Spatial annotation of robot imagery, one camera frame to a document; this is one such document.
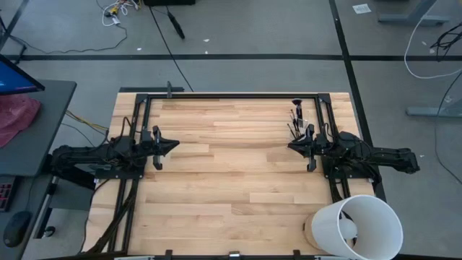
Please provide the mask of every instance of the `yellow cable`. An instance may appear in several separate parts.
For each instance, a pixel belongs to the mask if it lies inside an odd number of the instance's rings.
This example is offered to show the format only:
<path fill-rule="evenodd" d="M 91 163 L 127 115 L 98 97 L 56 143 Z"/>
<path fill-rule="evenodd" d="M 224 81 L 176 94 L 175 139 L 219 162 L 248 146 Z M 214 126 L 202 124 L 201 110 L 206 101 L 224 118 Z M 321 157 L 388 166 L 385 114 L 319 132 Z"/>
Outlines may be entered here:
<path fill-rule="evenodd" d="M 83 118 L 81 118 L 79 116 L 74 115 L 70 110 L 66 111 L 66 114 L 68 116 L 74 117 L 76 120 L 80 121 L 81 123 L 87 124 L 87 125 L 92 126 L 92 127 L 96 128 L 96 129 L 103 130 L 103 131 L 108 130 L 107 127 L 100 126 L 99 124 L 96 124 L 96 123 L 91 123 L 91 122 L 89 122 L 89 121 L 87 121 L 87 120 L 85 120 L 85 119 L 83 119 Z"/>

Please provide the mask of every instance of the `wooden table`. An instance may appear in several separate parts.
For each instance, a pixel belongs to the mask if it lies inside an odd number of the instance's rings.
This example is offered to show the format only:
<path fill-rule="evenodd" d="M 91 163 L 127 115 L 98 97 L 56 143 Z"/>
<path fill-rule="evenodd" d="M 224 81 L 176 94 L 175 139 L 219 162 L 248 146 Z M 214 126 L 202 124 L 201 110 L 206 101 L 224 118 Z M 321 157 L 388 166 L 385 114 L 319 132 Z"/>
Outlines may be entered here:
<path fill-rule="evenodd" d="M 339 131 L 359 135 L 349 94 L 330 94 Z M 120 134 L 123 117 L 131 117 L 135 96 L 118 94 L 112 137 Z M 180 140 L 180 145 L 163 158 L 162 171 L 148 160 L 128 253 L 164 255 L 172 249 L 174 255 L 292 255 L 299 249 L 325 254 L 306 242 L 302 224 L 331 203 L 330 189 L 320 160 L 316 171 L 308 173 L 308 160 L 287 148 L 293 108 L 288 99 L 153 101 L 149 128 L 158 125 L 164 138 Z M 318 131 L 314 102 L 304 100 L 302 108 Z M 111 180 L 95 194 L 84 251 L 112 220 L 118 183 Z M 352 196 L 374 194 L 366 179 L 349 180 L 349 187 Z"/>

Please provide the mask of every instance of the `computer monitor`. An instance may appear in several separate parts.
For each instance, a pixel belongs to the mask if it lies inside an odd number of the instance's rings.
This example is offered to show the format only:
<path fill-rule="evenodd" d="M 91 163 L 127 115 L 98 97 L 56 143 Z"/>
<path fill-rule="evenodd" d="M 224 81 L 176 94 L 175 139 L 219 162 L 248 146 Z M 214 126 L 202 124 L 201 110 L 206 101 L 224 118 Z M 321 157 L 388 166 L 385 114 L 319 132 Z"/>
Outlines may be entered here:
<path fill-rule="evenodd" d="M 12 95 L 45 90 L 37 80 L 27 75 L 10 60 L 0 55 L 0 95 Z"/>

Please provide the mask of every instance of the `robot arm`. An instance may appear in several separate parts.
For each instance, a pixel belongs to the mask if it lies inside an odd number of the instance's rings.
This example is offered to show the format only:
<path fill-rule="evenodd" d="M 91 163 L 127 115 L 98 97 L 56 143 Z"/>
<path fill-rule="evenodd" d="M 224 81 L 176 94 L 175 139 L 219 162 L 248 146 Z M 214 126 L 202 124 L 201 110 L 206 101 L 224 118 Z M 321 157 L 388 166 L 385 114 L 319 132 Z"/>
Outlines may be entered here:
<path fill-rule="evenodd" d="M 287 145 L 303 157 L 309 158 L 309 172 L 316 169 L 315 155 L 335 159 L 339 165 L 388 166 L 409 174 L 420 170 L 415 154 L 408 148 L 371 147 L 357 136 L 344 131 L 335 134 L 332 142 L 327 139 L 325 134 L 317 134 L 314 139 L 313 135 L 314 125 L 310 124 L 306 128 L 305 134 Z"/>
<path fill-rule="evenodd" d="M 151 137 L 150 131 L 146 129 L 141 131 L 139 144 L 136 144 L 135 140 L 129 136 L 120 136 L 98 147 L 61 146 L 53 151 L 51 170 L 62 173 L 72 169 L 75 165 L 96 164 L 106 167 L 107 170 L 102 170 L 105 171 L 103 175 L 106 177 L 111 176 L 108 172 L 122 176 L 123 173 L 128 174 L 136 172 L 138 168 L 143 168 L 149 156 L 154 156 L 155 168 L 162 170 L 160 156 L 166 156 L 180 142 L 163 138 L 157 126 L 152 128 L 152 132 L 154 138 Z"/>

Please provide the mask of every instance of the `small white object on floor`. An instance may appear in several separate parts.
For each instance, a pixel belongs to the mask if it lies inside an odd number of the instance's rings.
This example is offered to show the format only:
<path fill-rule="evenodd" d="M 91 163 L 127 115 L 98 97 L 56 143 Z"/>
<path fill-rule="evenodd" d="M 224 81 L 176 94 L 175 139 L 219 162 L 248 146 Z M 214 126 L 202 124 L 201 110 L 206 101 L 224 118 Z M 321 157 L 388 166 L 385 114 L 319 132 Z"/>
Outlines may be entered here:
<path fill-rule="evenodd" d="M 453 101 L 453 99 L 449 95 L 445 96 L 446 103 L 450 103 L 451 101 Z"/>
<path fill-rule="evenodd" d="M 356 14 L 365 14 L 365 13 L 371 12 L 367 4 L 355 5 L 353 6 L 353 9 L 356 12 Z"/>

